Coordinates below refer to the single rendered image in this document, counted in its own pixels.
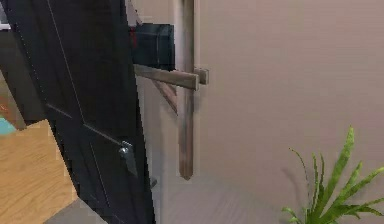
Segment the brown wooden shelf stand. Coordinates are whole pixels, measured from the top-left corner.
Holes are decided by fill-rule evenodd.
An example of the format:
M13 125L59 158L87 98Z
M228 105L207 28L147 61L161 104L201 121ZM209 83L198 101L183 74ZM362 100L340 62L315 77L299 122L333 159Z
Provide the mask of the brown wooden shelf stand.
M209 72L195 66L195 0L172 0L175 22L174 71L135 65L137 75L154 81L177 115L178 169L190 180L194 174L194 92L206 85Z

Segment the black box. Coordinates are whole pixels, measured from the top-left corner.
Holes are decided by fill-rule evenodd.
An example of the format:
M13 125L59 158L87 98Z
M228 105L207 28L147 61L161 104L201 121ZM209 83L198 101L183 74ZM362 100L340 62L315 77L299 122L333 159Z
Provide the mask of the black box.
M131 27L133 63L156 69L175 69L174 26L143 23Z

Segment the black room door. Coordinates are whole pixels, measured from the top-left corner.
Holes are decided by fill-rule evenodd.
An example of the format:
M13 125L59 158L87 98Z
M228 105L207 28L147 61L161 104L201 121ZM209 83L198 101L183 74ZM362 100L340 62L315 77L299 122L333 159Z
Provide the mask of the black room door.
M0 4L78 197L107 224L156 224L125 1Z

